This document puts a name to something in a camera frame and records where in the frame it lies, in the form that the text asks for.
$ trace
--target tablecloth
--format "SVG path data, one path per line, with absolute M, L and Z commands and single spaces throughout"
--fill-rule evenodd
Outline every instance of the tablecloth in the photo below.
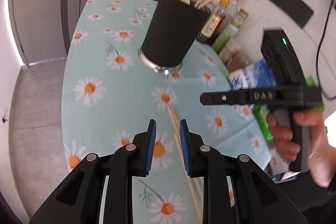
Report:
M 157 2 L 88 0 L 68 53 L 63 81 L 62 129 L 68 168 L 88 153 L 112 154 L 157 121 L 152 170 L 133 179 L 135 223 L 196 223 L 167 107 L 189 130 L 222 154 L 249 155 L 261 168 L 267 143 L 248 107 L 203 106 L 202 92 L 230 90 L 227 70 L 209 47 L 194 42 L 182 70 L 165 75 L 137 56 Z

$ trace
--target floor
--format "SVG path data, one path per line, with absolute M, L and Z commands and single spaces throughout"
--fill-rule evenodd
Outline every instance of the floor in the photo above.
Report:
M 61 123 L 65 64 L 59 60 L 22 70 L 14 91 L 9 149 L 29 217 L 68 174 Z

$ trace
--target cable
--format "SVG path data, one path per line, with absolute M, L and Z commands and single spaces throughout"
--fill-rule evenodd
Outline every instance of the cable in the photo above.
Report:
M 322 94 L 325 96 L 325 98 L 327 98 L 328 100 L 332 101 L 332 100 L 335 100 L 336 99 L 336 95 L 334 97 L 330 97 L 322 88 L 322 85 L 320 83 L 320 76 L 319 76 L 319 55 L 320 55 L 320 49 L 321 49 L 321 46 L 322 46 L 322 42 L 323 42 L 323 39 L 324 39 L 324 36 L 326 34 L 326 30 L 327 30 L 327 25 L 328 25 L 328 21 L 329 21 L 329 16 L 330 16 L 330 12 L 331 12 L 331 9 L 333 7 L 333 4 L 334 4 L 334 0 L 331 1 L 331 4 L 330 4 L 330 7 L 329 7 L 329 11 L 328 11 L 328 15 L 327 15 L 327 19 L 325 21 L 325 25 L 324 25 L 324 29 L 323 29 L 323 34 L 322 34 L 322 38 L 321 38 L 321 41 L 320 41 L 320 44 L 317 48 L 317 52 L 316 52 L 316 75 L 317 75 L 317 81 L 318 81 L 318 84 L 322 90 Z

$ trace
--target wall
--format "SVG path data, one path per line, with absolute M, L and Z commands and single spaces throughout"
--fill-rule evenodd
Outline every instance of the wall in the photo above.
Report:
M 21 65 L 7 29 L 5 1 L 0 0 L 0 116 L 2 118 L 4 113 L 6 113 L 6 118 L 9 120 L 8 115 L 13 90 Z M 11 170 L 8 148 L 8 123 L 0 122 L 0 191 L 18 218 L 23 223 L 28 223 L 28 216 L 16 190 Z

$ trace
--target daisy flower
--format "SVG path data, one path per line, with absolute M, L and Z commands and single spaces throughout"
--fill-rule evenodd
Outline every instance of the daisy flower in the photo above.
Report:
M 104 16 L 102 14 L 91 14 L 87 17 L 87 19 L 91 19 L 92 21 L 95 21 L 95 20 L 100 20 L 103 17 Z
M 253 138 L 252 138 L 252 146 L 253 146 L 253 151 L 258 155 L 261 150 L 262 150 L 262 147 L 261 147 L 261 138 L 257 135 L 255 135 Z
M 121 134 L 117 131 L 115 133 L 117 136 L 112 137 L 114 140 L 114 143 L 112 143 L 115 146 L 115 150 L 118 150 L 120 147 L 125 146 L 129 143 L 131 143 L 131 139 L 129 138 L 129 133 L 126 132 L 126 130 L 122 130 Z
M 162 110 L 165 110 L 165 107 L 177 103 L 177 97 L 172 90 L 169 90 L 169 87 L 164 91 L 163 88 L 156 86 L 155 91 L 152 91 L 151 94 L 154 96 L 153 102 L 158 103 L 158 109 L 162 107 Z
M 210 66 L 214 67 L 215 66 L 215 61 L 214 59 L 209 55 L 209 56 L 205 56 L 204 60 L 207 64 L 209 64 Z
M 171 74 L 168 75 L 167 81 L 171 84 L 178 83 L 179 80 L 183 78 L 181 75 L 183 69 L 179 70 L 179 72 L 172 72 Z
M 132 25 L 139 25 L 140 24 L 140 20 L 136 19 L 136 18 L 131 18 L 128 20 L 128 22 Z
M 110 6 L 106 8 L 107 11 L 112 12 L 112 13 L 116 13 L 119 12 L 121 10 L 120 7 L 115 7 L 115 6 Z
M 144 18 L 144 19 L 148 19 L 148 18 L 150 18 L 150 15 L 149 14 L 145 14 L 145 15 L 141 15 L 141 17 Z
M 83 32 L 80 30 L 79 32 L 75 32 L 72 37 L 72 43 L 76 44 L 77 42 L 81 42 L 87 38 L 87 32 Z
M 224 118 L 224 114 L 221 114 L 221 111 L 218 113 L 216 110 L 213 111 L 213 113 L 207 115 L 208 127 L 213 127 L 212 133 L 218 133 L 218 136 L 222 136 L 225 134 L 227 130 L 227 124 L 226 124 L 226 118 Z
M 102 81 L 98 79 L 85 78 L 85 81 L 78 80 L 79 85 L 76 85 L 74 92 L 76 95 L 76 101 L 84 97 L 84 105 L 90 105 L 91 99 L 97 103 L 97 100 L 102 99 L 103 93 L 106 92 L 106 87 L 102 86 Z
M 110 28 L 105 28 L 104 29 L 104 33 L 111 33 L 111 32 L 112 32 L 112 30 Z
M 174 198 L 174 193 L 170 193 L 168 200 L 164 196 L 161 199 L 157 198 L 156 203 L 151 204 L 149 208 L 150 213 L 154 213 L 155 216 L 151 218 L 151 222 L 157 222 L 159 220 L 160 224 L 172 224 L 173 220 L 180 222 L 182 217 L 177 214 L 177 212 L 185 211 L 187 208 L 182 202 L 183 198 L 177 195 Z
M 111 69 L 117 69 L 120 70 L 120 68 L 123 69 L 123 71 L 128 70 L 128 66 L 133 66 L 132 58 L 127 52 L 123 52 L 122 54 L 117 53 L 111 53 L 107 57 L 106 65 L 111 66 Z
M 154 152 L 153 152 L 153 162 L 152 167 L 154 170 L 157 170 L 160 165 L 165 169 L 173 161 L 170 157 L 167 156 L 167 152 L 173 152 L 173 142 L 165 143 L 167 138 L 167 132 L 162 134 L 162 137 L 157 133 Z
M 201 81 L 203 82 L 203 84 L 208 83 L 208 86 L 211 88 L 214 87 L 216 84 L 216 77 L 212 76 L 211 73 L 209 73 L 206 70 L 202 70 L 199 73 L 199 77 L 201 78 Z
M 64 153 L 67 159 L 68 170 L 73 170 L 84 158 L 83 152 L 86 149 L 85 146 L 82 146 L 78 151 L 76 150 L 76 141 L 72 141 L 72 151 L 70 153 L 66 144 L 64 144 Z
M 114 32 L 112 34 L 112 37 L 114 37 L 114 40 L 117 41 L 125 41 L 129 42 L 131 41 L 131 38 L 134 36 L 131 30 L 119 30 L 117 32 Z

